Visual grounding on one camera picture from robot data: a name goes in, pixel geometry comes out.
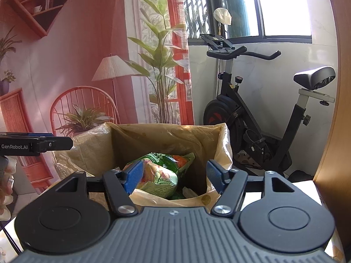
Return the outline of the person left hand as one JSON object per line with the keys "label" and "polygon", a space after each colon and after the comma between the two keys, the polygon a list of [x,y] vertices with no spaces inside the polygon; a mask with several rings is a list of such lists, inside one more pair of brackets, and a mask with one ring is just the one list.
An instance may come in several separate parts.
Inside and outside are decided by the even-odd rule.
{"label": "person left hand", "polygon": [[0,178],[0,216],[1,221],[8,221],[11,219],[11,212],[8,205],[13,202],[13,184],[14,174],[16,173],[17,160],[0,156],[1,161],[1,178]]}

